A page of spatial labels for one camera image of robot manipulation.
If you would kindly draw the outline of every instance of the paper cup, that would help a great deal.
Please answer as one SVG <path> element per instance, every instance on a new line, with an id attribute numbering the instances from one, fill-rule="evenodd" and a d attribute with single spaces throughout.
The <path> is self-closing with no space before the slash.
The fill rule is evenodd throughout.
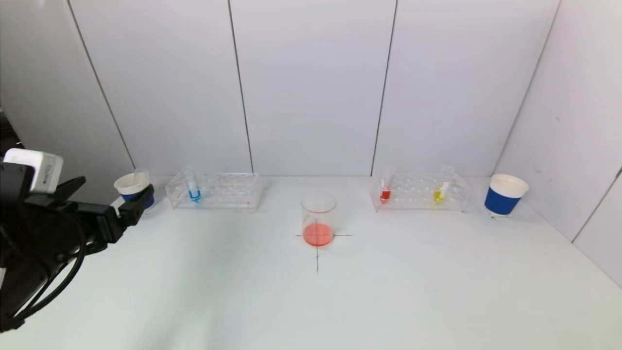
<path id="1" fill-rule="evenodd" d="M 123 197 L 123 199 L 127 202 L 136 197 L 136 195 L 138 195 L 142 190 L 147 188 L 150 183 L 149 173 L 131 173 L 122 176 L 115 181 L 114 188 L 116 188 L 121 197 Z M 154 199 L 152 198 L 145 206 L 145 209 L 149 208 L 153 204 Z"/>
<path id="2" fill-rule="evenodd" d="M 518 177 L 495 174 L 490 179 L 490 187 L 484 206 L 491 214 L 506 216 L 514 210 L 528 189 L 527 183 Z"/>

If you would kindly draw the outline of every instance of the test tube with red liquid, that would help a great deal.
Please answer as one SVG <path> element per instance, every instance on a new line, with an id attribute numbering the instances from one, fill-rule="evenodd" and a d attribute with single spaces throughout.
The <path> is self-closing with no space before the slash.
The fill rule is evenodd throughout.
<path id="1" fill-rule="evenodd" d="M 387 203 L 391 199 L 391 186 L 395 177 L 396 168 L 394 166 L 387 167 L 380 177 L 380 202 Z"/>

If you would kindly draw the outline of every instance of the black cross mark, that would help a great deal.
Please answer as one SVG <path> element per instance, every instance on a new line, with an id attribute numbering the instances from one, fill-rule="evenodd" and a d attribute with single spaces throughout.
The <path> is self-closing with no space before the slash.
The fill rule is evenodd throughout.
<path id="1" fill-rule="evenodd" d="M 333 237 L 352 237 L 354 235 L 333 235 Z M 320 247 L 315 246 L 315 272 L 320 273 Z"/>

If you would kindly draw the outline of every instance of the white wall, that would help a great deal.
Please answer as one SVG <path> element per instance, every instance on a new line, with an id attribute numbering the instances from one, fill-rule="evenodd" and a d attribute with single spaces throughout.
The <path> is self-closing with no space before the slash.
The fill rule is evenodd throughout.
<path id="1" fill-rule="evenodd" d="M 618 177 L 574 243 L 622 286 L 622 176 Z"/>
<path id="2" fill-rule="evenodd" d="M 374 172 L 489 176 L 558 0 L 400 0 Z"/>
<path id="3" fill-rule="evenodd" d="M 232 0 L 256 171 L 369 176 L 395 1 Z"/>
<path id="4" fill-rule="evenodd" d="M 86 176 L 79 201 L 109 204 L 133 171 L 65 1 L 0 1 L 0 103 L 26 147 Z"/>
<path id="5" fill-rule="evenodd" d="M 572 240 L 622 166 L 622 2 L 563 0 L 497 173 Z"/>
<path id="6" fill-rule="evenodd" d="M 134 163 L 251 172 L 227 0 L 72 0 Z"/>

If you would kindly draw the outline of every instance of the beaker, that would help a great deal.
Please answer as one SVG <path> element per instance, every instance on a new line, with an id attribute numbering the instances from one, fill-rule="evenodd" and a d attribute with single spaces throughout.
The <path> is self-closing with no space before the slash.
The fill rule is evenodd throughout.
<path id="1" fill-rule="evenodd" d="M 314 247 L 329 244 L 335 235 L 337 201 L 326 192 L 308 192 L 302 197 L 302 237 Z"/>

